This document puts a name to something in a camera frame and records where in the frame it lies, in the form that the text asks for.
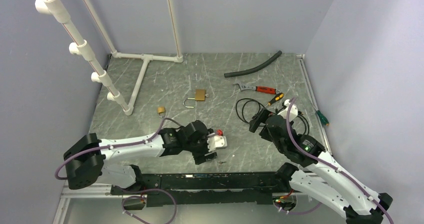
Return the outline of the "large brass padlock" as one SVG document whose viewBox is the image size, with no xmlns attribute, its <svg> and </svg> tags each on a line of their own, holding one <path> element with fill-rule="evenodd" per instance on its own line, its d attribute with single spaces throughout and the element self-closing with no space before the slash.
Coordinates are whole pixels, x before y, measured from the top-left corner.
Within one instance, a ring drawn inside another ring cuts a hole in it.
<svg viewBox="0 0 424 224">
<path fill-rule="evenodd" d="M 207 94 L 205 89 L 196 89 L 194 91 L 194 97 L 187 97 L 182 102 L 182 105 L 188 109 L 194 109 L 194 106 L 187 105 L 187 101 L 203 102 L 206 100 L 205 94 Z"/>
</svg>

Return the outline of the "small brass padlock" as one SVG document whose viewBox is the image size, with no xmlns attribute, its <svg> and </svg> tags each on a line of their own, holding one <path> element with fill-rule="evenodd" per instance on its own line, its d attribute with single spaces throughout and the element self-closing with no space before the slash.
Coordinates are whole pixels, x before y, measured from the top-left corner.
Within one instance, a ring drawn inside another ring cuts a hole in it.
<svg viewBox="0 0 424 224">
<path fill-rule="evenodd" d="M 166 116 L 166 108 L 164 106 L 159 106 L 157 108 L 157 114 L 160 118 L 163 118 Z"/>
</svg>

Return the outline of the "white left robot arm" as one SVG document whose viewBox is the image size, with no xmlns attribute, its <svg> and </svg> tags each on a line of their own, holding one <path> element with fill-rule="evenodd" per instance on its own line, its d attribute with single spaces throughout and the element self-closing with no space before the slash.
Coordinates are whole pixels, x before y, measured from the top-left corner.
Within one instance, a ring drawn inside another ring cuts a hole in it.
<svg viewBox="0 0 424 224">
<path fill-rule="evenodd" d="M 194 163 L 202 163 L 217 157 L 218 149 L 228 146 L 226 137 L 200 121 L 186 126 L 164 128 L 162 125 L 148 135 L 124 139 L 100 139 L 89 133 L 78 140 L 64 154 L 68 187 L 80 190 L 95 183 L 109 184 L 139 193 L 145 185 L 140 168 L 135 164 L 121 162 L 135 158 L 159 158 L 191 153 Z"/>
</svg>

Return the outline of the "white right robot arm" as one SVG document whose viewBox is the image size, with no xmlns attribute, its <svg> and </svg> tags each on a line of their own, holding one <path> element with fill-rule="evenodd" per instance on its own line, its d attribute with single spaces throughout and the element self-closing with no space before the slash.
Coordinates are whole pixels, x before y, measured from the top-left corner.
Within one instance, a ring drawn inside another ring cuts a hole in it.
<svg viewBox="0 0 424 224">
<path fill-rule="evenodd" d="M 249 121 L 249 131 L 272 142 L 289 159 L 275 173 L 276 187 L 303 192 L 345 218 L 348 224 L 381 224 L 393 202 L 352 177 L 314 137 L 298 134 L 283 114 L 263 108 Z"/>
</svg>

